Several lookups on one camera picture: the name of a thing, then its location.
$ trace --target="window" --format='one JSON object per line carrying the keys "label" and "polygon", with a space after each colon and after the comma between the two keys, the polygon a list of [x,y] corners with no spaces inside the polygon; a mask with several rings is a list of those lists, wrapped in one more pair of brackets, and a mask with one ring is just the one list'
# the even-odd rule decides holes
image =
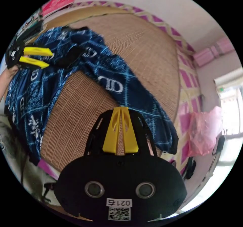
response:
{"label": "window", "polygon": [[231,87],[219,94],[223,110],[223,134],[235,135],[243,132],[243,89]]}

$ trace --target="white wall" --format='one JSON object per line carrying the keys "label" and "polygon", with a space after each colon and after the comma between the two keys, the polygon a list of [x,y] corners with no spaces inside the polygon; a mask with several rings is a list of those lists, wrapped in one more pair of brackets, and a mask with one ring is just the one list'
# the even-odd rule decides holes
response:
{"label": "white wall", "polygon": [[[5,56],[2,58],[1,64],[0,64],[0,74],[4,71],[6,68],[6,63],[5,63]],[[4,115],[4,100],[0,98],[0,115]]]}
{"label": "white wall", "polygon": [[196,51],[225,36],[212,16],[192,0],[75,0],[85,1],[121,2],[148,11],[175,28]]}
{"label": "white wall", "polygon": [[219,105],[214,79],[240,68],[242,69],[240,59],[234,51],[197,69],[201,91],[205,96],[204,111],[209,111]]}

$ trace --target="blue blanket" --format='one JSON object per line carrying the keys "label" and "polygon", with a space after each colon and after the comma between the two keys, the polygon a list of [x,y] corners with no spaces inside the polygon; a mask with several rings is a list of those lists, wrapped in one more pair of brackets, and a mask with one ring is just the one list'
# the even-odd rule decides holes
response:
{"label": "blue blanket", "polygon": [[[120,106],[140,112],[152,131],[155,145],[176,154],[178,137],[173,123],[126,62],[112,54],[101,35],[88,28],[57,27],[43,33],[35,44],[44,45],[54,53],[53,57],[33,56],[50,66],[43,70],[20,70],[9,85],[5,101],[5,113],[34,157],[40,160],[50,113],[68,77],[78,70],[105,88]],[[75,49],[82,52],[77,55]],[[67,58],[72,60],[70,67],[56,66],[68,63]]]}

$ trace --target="human hand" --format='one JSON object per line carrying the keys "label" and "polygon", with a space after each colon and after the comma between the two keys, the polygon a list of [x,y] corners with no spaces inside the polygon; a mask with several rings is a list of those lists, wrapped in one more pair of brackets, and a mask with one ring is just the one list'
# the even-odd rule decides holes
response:
{"label": "human hand", "polygon": [[6,71],[7,78],[12,79],[14,75],[18,72],[18,66],[15,65],[10,69],[6,69],[5,71]]}

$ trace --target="pink fabric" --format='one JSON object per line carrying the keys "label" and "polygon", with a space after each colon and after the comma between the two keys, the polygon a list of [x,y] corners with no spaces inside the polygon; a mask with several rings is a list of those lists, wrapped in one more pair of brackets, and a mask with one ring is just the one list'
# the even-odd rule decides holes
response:
{"label": "pink fabric", "polygon": [[201,67],[218,58],[220,55],[226,54],[231,51],[234,51],[234,47],[231,41],[227,37],[224,37],[217,41],[214,46],[211,46],[202,50],[201,52],[194,54],[193,58],[197,62],[198,66]]}
{"label": "pink fabric", "polygon": [[49,165],[43,159],[41,159],[39,161],[38,167],[40,167],[45,173],[47,173],[49,176],[51,176],[55,180],[58,180],[58,176],[56,176],[56,174],[51,170]]}
{"label": "pink fabric", "polygon": [[42,15],[46,17],[73,2],[74,0],[50,0],[42,6]]}
{"label": "pink fabric", "polygon": [[222,108],[216,106],[209,113],[194,112],[189,127],[188,157],[204,156],[213,151],[216,137],[222,131]]}

